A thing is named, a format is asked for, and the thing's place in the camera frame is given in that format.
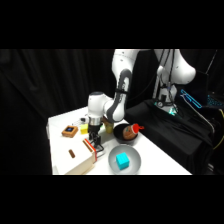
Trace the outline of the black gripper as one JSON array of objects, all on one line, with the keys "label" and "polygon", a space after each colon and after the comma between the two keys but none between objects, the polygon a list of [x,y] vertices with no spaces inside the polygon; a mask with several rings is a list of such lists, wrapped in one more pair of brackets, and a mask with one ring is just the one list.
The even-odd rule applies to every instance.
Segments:
[{"label": "black gripper", "polygon": [[[99,142],[101,137],[98,132],[100,131],[100,125],[88,126],[89,139],[91,140],[90,144],[95,148],[95,142]],[[98,151],[103,151],[104,147],[101,144],[97,144]]]}]

